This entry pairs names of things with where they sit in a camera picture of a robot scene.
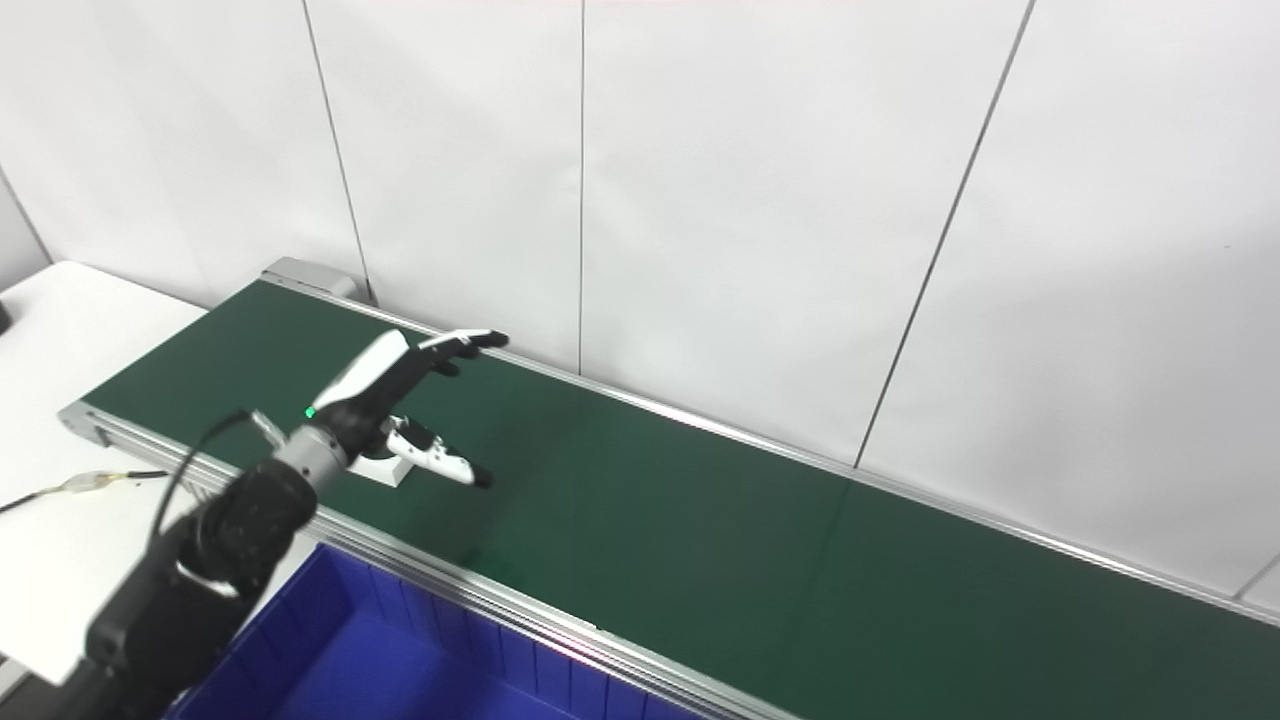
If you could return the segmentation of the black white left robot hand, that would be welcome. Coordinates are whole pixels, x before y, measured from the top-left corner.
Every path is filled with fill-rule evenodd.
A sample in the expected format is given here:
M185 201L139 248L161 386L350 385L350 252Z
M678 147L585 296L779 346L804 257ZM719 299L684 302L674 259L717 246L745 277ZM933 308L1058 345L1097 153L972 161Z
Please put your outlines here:
M475 465L439 433L396 406L430 374L454 377L456 359L503 348L509 337L492 329L460 329L413 343L385 331L310 404L307 424L325 430L355 475L392 488L413 468L462 486L489 488L492 471Z

